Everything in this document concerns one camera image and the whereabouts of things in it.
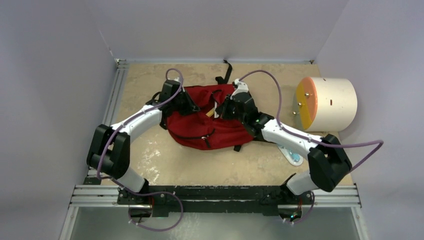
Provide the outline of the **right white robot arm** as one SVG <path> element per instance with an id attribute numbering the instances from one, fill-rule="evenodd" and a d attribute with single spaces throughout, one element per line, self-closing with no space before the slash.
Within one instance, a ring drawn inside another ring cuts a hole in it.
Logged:
<path id="1" fill-rule="evenodd" d="M 352 169 L 336 136 L 312 135 L 278 123 L 274 116 L 258 111 L 249 92 L 227 95 L 215 112 L 222 119 L 239 121 L 255 139 L 287 147 L 308 161 L 308 170 L 282 184 L 280 196 L 288 204 L 312 190 L 332 192 Z"/>

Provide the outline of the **red backpack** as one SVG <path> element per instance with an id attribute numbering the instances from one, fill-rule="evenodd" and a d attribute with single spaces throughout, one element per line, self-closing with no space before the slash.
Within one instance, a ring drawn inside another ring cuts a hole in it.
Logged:
<path id="1" fill-rule="evenodd" d="M 177 111 L 163 111 L 160 126 L 167 130 L 170 136 L 180 145 L 197 150 L 217 150 L 232 147 L 240 151 L 242 145 L 258 138 L 252 136 L 243 124 L 236 119 L 222 119 L 220 116 L 208 117 L 206 113 L 214 109 L 215 102 L 219 108 L 227 95 L 231 95 L 234 88 L 229 84 L 233 67 L 228 65 L 225 76 L 217 76 L 214 85 L 192 85 L 185 87 L 192 100 L 200 108 L 199 112 L 189 115 L 179 114 Z"/>

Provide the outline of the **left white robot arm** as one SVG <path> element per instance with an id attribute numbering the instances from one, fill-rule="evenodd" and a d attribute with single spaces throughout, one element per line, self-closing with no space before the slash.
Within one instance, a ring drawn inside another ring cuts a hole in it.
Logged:
<path id="1" fill-rule="evenodd" d="M 97 177 L 106 177 L 127 188 L 129 197 L 138 205 L 149 199 L 149 182 L 130 166 L 132 142 L 154 126 L 166 128 L 174 112 L 191 114 L 200 109 L 183 87 L 180 78 L 167 79 L 162 90 L 135 114 L 113 125 L 96 127 L 86 163 L 96 169 Z"/>

